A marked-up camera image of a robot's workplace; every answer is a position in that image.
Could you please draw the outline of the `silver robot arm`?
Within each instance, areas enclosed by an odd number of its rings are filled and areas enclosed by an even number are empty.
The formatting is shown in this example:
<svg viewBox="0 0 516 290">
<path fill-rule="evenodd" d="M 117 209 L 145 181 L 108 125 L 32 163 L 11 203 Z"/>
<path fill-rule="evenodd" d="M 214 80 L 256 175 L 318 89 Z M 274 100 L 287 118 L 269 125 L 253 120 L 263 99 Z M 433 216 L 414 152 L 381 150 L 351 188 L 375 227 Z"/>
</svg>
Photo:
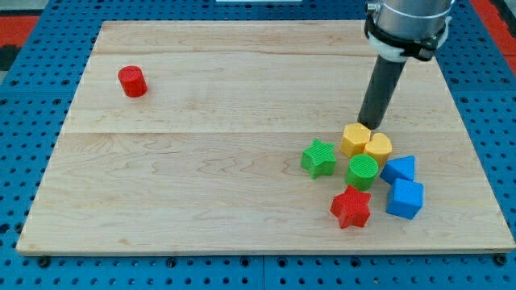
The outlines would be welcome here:
<svg viewBox="0 0 516 290">
<path fill-rule="evenodd" d="M 365 3 L 364 35 L 378 52 L 357 122 L 377 129 L 410 58 L 429 61 L 447 40 L 453 0 Z"/>
</svg>

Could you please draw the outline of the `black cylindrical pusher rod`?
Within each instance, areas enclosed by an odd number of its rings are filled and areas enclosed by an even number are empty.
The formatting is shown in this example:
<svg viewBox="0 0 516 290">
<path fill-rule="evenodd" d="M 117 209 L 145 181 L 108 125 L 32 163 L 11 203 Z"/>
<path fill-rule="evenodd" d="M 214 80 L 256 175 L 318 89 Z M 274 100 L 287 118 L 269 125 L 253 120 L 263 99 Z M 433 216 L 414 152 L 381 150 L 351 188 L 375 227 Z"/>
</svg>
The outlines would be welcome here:
<svg viewBox="0 0 516 290">
<path fill-rule="evenodd" d="M 357 122 L 370 130 L 375 130 L 381 125 L 405 65 L 405 62 L 393 62 L 382 56 L 377 57 Z"/>
</svg>

